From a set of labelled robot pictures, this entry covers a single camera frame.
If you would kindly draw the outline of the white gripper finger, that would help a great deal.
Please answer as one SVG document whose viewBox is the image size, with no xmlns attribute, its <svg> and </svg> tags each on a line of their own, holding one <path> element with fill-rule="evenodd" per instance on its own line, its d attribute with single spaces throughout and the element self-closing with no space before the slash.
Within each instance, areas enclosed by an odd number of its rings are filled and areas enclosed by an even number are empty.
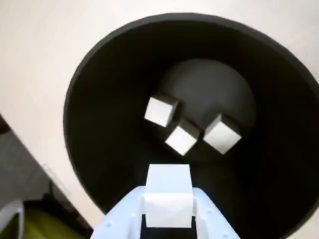
<svg viewBox="0 0 319 239">
<path fill-rule="evenodd" d="M 145 187 L 130 191 L 94 229 L 92 239 L 139 239 L 145 213 Z"/>
<path fill-rule="evenodd" d="M 208 195 L 199 188 L 193 188 L 193 216 L 195 216 L 198 239 L 239 239 Z"/>
</svg>

